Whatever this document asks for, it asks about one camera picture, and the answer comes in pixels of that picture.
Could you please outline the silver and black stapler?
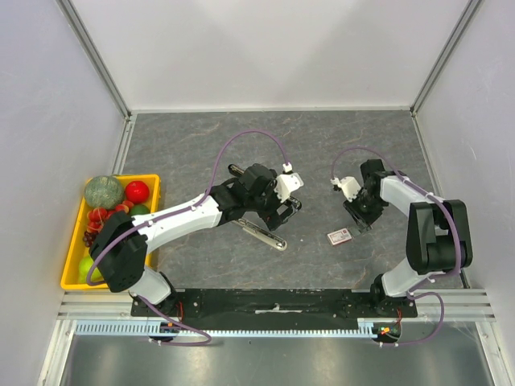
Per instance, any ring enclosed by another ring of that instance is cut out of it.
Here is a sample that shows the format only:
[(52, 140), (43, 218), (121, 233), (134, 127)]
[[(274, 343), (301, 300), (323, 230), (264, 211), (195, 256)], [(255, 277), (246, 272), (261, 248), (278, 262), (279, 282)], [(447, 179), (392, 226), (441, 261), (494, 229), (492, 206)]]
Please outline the silver and black stapler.
[(263, 228), (260, 228), (255, 223), (247, 219), (234, 220), (233, 224), (238, 225), (244, 232), (260, 240), (271, 248), (274, 248), (278, 251), (285, 251), (287, 249), (288, 244), (286, 240)]

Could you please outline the red white staple box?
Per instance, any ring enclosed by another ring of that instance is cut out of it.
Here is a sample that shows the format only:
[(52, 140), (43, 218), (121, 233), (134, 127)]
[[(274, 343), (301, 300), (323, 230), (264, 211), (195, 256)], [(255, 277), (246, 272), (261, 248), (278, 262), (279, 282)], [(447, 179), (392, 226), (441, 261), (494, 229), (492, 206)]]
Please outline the red white staple box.
[(347, 228), (341, 228), (340, 230), (328, 233), (327, 238), (332, 246), (336, 246), (352, 240), (352, 234)]

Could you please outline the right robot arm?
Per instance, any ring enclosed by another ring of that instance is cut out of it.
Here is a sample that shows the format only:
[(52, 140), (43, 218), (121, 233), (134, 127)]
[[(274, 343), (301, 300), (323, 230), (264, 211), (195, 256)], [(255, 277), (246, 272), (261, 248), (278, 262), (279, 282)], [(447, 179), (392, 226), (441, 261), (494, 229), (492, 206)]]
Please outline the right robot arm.
[(369, 231), (389, 205), (407, 218), (406, 257), (370, 286), (369, 309), (384, 317), (424, 281), (458, 274), (472, 263), (468, 212), (463, 201), (423, 190), (407, 176), (386, 170), (380, 159), (364, 162), (360, 171), (363, 183), (353, 177), (332, 180), (357, 231)]

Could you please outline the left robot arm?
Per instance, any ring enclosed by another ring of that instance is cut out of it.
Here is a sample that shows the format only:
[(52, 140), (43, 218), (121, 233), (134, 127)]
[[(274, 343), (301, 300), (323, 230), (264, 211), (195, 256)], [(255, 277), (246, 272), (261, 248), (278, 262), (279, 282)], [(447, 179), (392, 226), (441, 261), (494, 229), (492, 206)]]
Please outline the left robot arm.
[(186, 203), (145, 215), (110, 216), (89, 249), (110, 292), (143, 297), (157, 315), (168, 316), (176, 308), (175, 290), (163, 273), (146, 265), (149, 253), (191, 233), (238, 221), (248, 212), (272, 232), (302, 207), (292, 194), (304, 182), (289, 165), (281, 174), (258, 163), (228, 169), (230, 179)]

